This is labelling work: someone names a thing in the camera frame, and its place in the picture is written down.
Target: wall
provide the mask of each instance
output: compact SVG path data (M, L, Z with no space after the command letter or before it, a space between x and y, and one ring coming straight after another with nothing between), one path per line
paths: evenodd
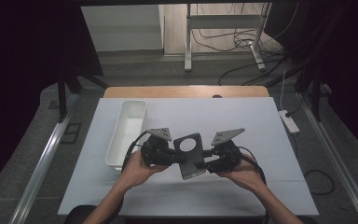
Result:
M162 49L158 6L82 7L97 51Z

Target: metal frame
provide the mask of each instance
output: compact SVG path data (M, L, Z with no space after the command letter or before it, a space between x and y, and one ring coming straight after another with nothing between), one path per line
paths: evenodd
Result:
M356 184L355 180L351 176L347 166L345 165L344 161L338 154L338 150L335 147L334 143L331 141L327 131L325 130L324 126L321 122L319 122L314 116L310 109L310 102L306 97L303 98L304 104L302 105L304 111L306 112L310 123L320 139L322 140L322 144L324 145L324 150L327 153L333 167L336 169L336 173L339 179L342 182L345 190L347 191L348 195L350 196L354 207L358 212L358 185Z
M261 15L191 15L191 4L187 4L186 16L186 49L185 49L185 71L191 71L191 29L252 29L257 28L255 40L250 45L258 70L265 71L266 66L259 53L258 42L263 33L269 13L270 3L266 3Z
M48 143L46 144L39 162L34 168L34 173L32 174L9 223L24 223L28 217L37 192L43 183L58 144L60 143L62 135L65 132L66 126L68 125L69 119L72 116L77 98L77 94L71 94L67 105L67 113L62 122L58 122L56 124L56 127L54 128L54 131L51 134Z

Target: metal stand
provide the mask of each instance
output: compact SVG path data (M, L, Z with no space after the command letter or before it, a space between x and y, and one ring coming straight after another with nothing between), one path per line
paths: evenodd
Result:
M258 42L266 24L270 3L266 3L261 15L191 15L191 4L187 4L186 16L186 50L185 71L191 71L191 39L192 29L255 29L255 41L250 49L254 55L258 70L265 71L266 66L260 57Z
M86 78L87 80L95 83L96 85L107 89L109 85L97 77L92 75L86 74L82 72L78 68L71 68L69 69L62 69L58 74L58 94L59 94L59 102L60 102L60 117L58 122L61 123L67 114L67 105L66 105L66 94L65 94L65 87L69 88L69 91L74 94L81 93L82 86L77 79L76 74L71 73L78 73L82 77Z

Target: white container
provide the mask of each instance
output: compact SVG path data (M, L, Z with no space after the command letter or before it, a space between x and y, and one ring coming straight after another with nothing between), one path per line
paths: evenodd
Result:
M145 114L145 101L123 102L116 128L106 153L106 164L114 167L116 170L121 170L127 150L143 131Z

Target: extension cord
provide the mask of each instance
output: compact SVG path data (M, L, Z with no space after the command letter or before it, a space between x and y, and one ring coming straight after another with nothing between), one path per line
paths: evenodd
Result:
M279 111L279 115L281 115L281 119L282 119L284 125L286 126L287 130L289 130L290 133L298 133L300 130L298 129L297 125L295 124L295 121L291 117L287 118L285 116L286 113L287 113L286 110Z

